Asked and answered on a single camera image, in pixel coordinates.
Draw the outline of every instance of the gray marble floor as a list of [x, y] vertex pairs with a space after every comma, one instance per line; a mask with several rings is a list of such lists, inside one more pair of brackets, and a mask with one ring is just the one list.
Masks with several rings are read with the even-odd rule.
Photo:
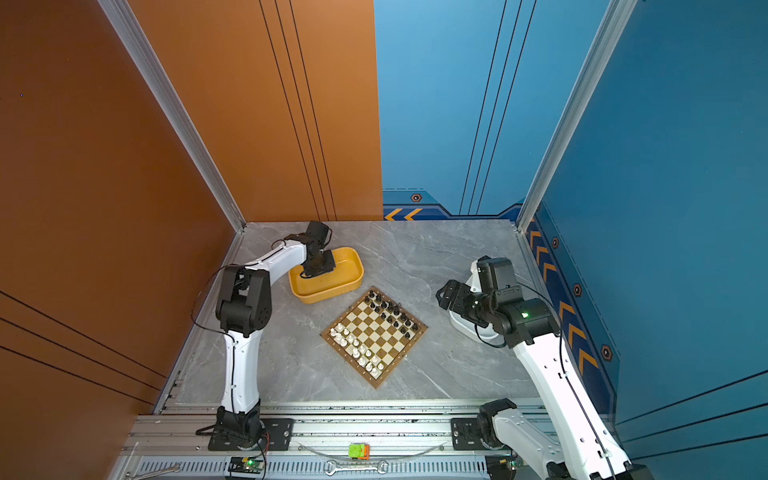
[[[362, 286], [304, 305], [287, 276], [273, 286], [273, 315], [264, 331], [258, 368], [264, 401], [373, 399], [487, 399], [538, 397], [509, 349], [492, 349], [456, 330], [435, 301], [446, 280], [466, 280], [469, 264], [483, 255], [508, 257], [516, 273], [531, 274], [507, 220], [329, 222], [331, 248], [352, 247], [366, 276]], [[238, 263], [259, 257], [305, 223], [249, 223]], [[322, 339], [320, 332], [375, 285], [429, 328], [389, 378], [374, 389]], [[207, 319], [215, 327], [215, 318]], [[224, 341], [205, 332], [186, 368], [178, 403], [218, 403], [224, 382]]]

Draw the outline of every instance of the chessboard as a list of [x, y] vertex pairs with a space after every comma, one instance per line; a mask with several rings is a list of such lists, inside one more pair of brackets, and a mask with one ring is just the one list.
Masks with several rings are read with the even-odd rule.
[[426, 330], [402, 305], [372, 286], [320, 335], [378, 389]]

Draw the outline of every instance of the orange chevron arrow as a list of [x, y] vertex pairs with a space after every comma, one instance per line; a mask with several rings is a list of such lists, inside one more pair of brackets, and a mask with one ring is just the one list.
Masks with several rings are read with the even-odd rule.
[[567, 310], [574, 315], [576, 315], [576, 312], [574, 311], [573, 307], [568, 305], [566, 302], [561, 301], [560, 302], [560, 321], [563, 321], [563, 310]]
[[536, 247], [536, 265], [541, 265], [541, 254], [542, 253], [549, 253], [549, 250], [547, 250], [544, 247]]
[[395, 215], [399, 214], [401, 210], [402, 210], [402, 208], [396, 208], [396, 209], [392, 210], [391, 212], [389, 212], [389, 215], [387, 215], [387, 216], [386, 216], [386, 217], [384, 217], [384, 218], [386, 218], [386, 219], [387, 219], [387, 220], [389, 220], [390, 222], [393, 222], [393, 221], [395, 221], [395, 219], [394, 219], [393, 217], [394, 217]]
[[536, 231], [531, 232], [531, 250], [533, 250], [533, 239], [534, 239], [534, 237], [540, 237], [540, 236], [541, 236], [541, 232], [536, 232]]
[[584, 332], [578, 328], [577, 326], [574, 326], [574, 324], [568, 325], [568, 345], [573, 346], [574, 345], [574, 333], [576, 335], [579, 335], [583, 339], [587, 339], [587, 336], [584, 335]]
[[544, 262], [544, 283], [547, 283], [547, 270], [552, 270], [553, 272], [558, 271], [558, 269], [554, 268], [554, 265], [551, 263]]
[[423, 209], [423, 208], [417, 208], [416, 210], [414, 210], [414, 211], [413, 211], [413, 212], [411, 212], [410, 214], [406, 215], [406, 220], [411, 220], [411, 221], [413, 221], [413, 216], [414, 216], [414, 215], [416, 215], [418, 212], [420, 212], [420, 211], [422, 211], [422, 210], [424, 210], [424, 209]]
[[578, 371], [580, 373], [584, 373], [584, 361], [587, 360], [589, 363], [594, 365], [596, 369], [599, 369], [598, 361], [592, 357], [589, 353], [586, 353], [584, 350], [579, 349], [578, 350]]

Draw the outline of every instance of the robotic arm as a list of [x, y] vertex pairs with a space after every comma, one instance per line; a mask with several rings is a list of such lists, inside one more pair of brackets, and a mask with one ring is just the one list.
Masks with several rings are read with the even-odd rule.
[[262, 331], [272, 316], [271, 286], [297, 265], [304, 267], [303, 278], [333, 271], [333, 253], [324, 250], [330, 242], [329, 232], [324, 223], [311, 221], [306, 232], [285, 237], [280, 247], [266, 255], [224, 269], [216, 318], [226, 333], [227, 380], [209, 449], [258, 447], [264, 425], [259, 418], [256, 373]]
[[559, 439], [553, 442], [513, 402], [501, 399], [480, 410], [483, 441], [492, 448], [509, 445], [541, 478], [652, 480], [644, 466], [632, 465], [608, 432], [570, 357], [561, 354], [558, 322], [542, 299], [523, 299], [511, 261], [482, 257], [475, 274], [481, 292], [450, 280], [436, 294], [440, 307], [479, 328], [491, 325], [504, 337], [533, 379]]

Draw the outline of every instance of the yellow tray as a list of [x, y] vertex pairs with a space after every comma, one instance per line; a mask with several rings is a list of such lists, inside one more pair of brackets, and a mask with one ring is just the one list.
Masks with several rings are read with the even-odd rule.
[[331, 250], [336, 268], [313, 278], [302, 278], [304, 267], [295, 266], [288, 272], [290, 289], [302, 303], [316, 303], [331, 297], [351, 292], [362, 285], [366, 269], [362, 267], [360, 255], [351, 247]]

